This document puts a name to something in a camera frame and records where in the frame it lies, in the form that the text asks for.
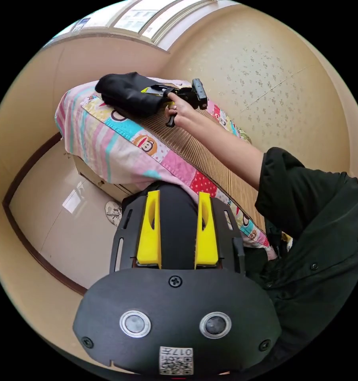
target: beige wall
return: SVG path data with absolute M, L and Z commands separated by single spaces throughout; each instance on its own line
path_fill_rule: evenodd
M 108 73 L 157 77 L 169 54 L 114 37 L 63 41 L 39 52 L 0 106 L 0 199 L 23 164 L 58 132 L 54 113 L 63 94 Z
M 96 362 L 87 356 L 71 329 L 81 296 L 28 253 L 11 228 L 1 201 L 23 164 L 58 132 L 54 113 L 67 90 L 107 73 L 138 71 L 157 77 L 168 58 L 162 50 L 119 38 L 65 41 L 37 54 L 0 106 L 0 281 L 36 332 L 92 363 Z
M 53 116 L 64 92 L 110 72 L 135 70 L 188 80 L 199 77 L 210 98 L 258 147 L 279 145 L 309 166 L 348 170 L 343 109 L 319 60 L 277 21 L 257 11 L 232 8 L 232 12 L 220 11 L 219 20 L 213 15 L 188 31 L 174 46 L 170 61 L 169 54 L 146 45 L 101 37 L 66 41 L 36 55 L 0 107 L 0 202 L 25 161 L 57 132 Z M 260 75 L 255 73 L 257 64 Z M 268 82 L 271 87 L 277 85 L 273 92 Z M 358 134 L 350 132 L 350 137 L 358 141 Z M 358 159 L 354 167 L 358 172 Z M 93 362 L 71 330 L 81 297 L 48 274 L 25 250 L 1 204 L 0 279 L 34 330 L 65 351 Z
M 334 67 L 327 61 L 327 59 L 318 51 L 313 45 L 297 33 L 297 36 L 304 41 L 309 49 L 318 58 L 331 81 L 333 82 L 335 89 L 339 95 L 339 99 L 342 103 L 343 111 L 346 117 L 348 137 L 350 141 L 350 175 L 358 178 L 358 104 L 353 97 L 350 89 L 343 81 L 339 73 Z
M 162 76 L 200 78 L 260 149 L 280 146 L 311 168 L 348 171 L 345 115 L 319 60 L 277 20 L 232 8 L 174 53 Z

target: black shirt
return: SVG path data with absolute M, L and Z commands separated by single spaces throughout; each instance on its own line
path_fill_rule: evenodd
M 282 335 L 247 378 L 278 366 L 318 336 L 358 281 L 358 180 L 306 169 L 280 148 L 262 164 L 257 210 L 296 241 L 255 279 L 272 299 Z

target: speckled wallpaper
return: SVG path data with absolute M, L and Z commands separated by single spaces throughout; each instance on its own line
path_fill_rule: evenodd
M 330 77 L 285 25 L 231 7 L 173 53 L 163 78 L 200 78 L 253 144 L 287 149 L 310 168 L 349 170 L 346 119 Z

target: person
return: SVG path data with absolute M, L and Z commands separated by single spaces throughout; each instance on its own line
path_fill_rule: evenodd
M 288 255 L 267 261 L 255 279 L 275 306 L 282 334 L 246 370 L 260 375 L 303 349 L 331 322 L 358 280 L 358 180 L 311 170 L 281 148 L 266 153 L 196 112 L 176 94 L 165 109 L 175 125 L 258 191 L 257 210 L 293 237 Z

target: floor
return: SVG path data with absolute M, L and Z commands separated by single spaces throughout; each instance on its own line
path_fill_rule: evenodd
M 89 288 L 109 272 L 119 220 L 114 210 L 117 204 L 111 201 L 78 174 L 60 141 L 23 179 L 10 209 L 28 241 L 46 260 Z

